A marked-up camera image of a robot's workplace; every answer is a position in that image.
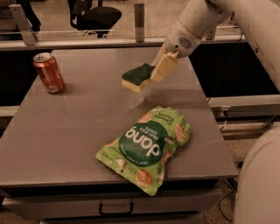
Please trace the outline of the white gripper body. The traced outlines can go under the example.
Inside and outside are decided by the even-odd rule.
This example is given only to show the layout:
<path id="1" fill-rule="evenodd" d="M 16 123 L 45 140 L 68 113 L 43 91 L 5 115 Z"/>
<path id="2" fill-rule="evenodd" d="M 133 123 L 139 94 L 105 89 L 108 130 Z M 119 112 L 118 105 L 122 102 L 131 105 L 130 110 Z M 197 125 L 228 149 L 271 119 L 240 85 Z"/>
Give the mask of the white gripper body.
<path id="1" fill-rule="evenodd" d="M 177 53 L 179 59 L 188 57 L 200 45 L 197 38 L 178 18 L 165 36 L 164 47 L 167 52 Z"/>

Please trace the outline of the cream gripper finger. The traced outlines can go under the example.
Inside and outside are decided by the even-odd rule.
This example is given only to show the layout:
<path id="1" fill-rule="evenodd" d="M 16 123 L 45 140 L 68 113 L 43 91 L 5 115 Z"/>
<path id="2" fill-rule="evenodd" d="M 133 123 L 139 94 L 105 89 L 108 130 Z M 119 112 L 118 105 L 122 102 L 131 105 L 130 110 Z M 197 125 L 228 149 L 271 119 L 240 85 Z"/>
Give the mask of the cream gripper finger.
<path id="1" fill-rule="evenodd" d="M 168 51 L 165 49 L 165 45 L 162 45 L 161 48 L 159 49 L 156 58 L 152 62 L 152 66 L 156 67 L 160 60 L 168 53 Z"/>
<path id="2" fill-rule="evenodd" d="M 153 64 L 155 68 L 150 78 L 155 82 L 162 81 L 176 68 L 177 64 L 178 59 L 176 52 L 164 54 L 157 60 L 157 63 Z"/>

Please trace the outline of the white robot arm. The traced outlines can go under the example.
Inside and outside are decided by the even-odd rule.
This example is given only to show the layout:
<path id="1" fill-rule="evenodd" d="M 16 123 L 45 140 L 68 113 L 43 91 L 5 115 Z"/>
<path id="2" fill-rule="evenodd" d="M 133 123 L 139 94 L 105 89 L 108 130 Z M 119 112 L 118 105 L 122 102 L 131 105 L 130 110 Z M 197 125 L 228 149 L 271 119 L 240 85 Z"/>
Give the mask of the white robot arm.
<path id="1" fill-rule="evenodd" d="M 152 65 L 161 81 L 227 18 L 239 26 L 257 58 L 280 90 L 280 7 L 272 0 L 190 0 Z M 260 136 L 248 152 L 238 181 L 234 224 L 280 224 L 280 127 Z"/>

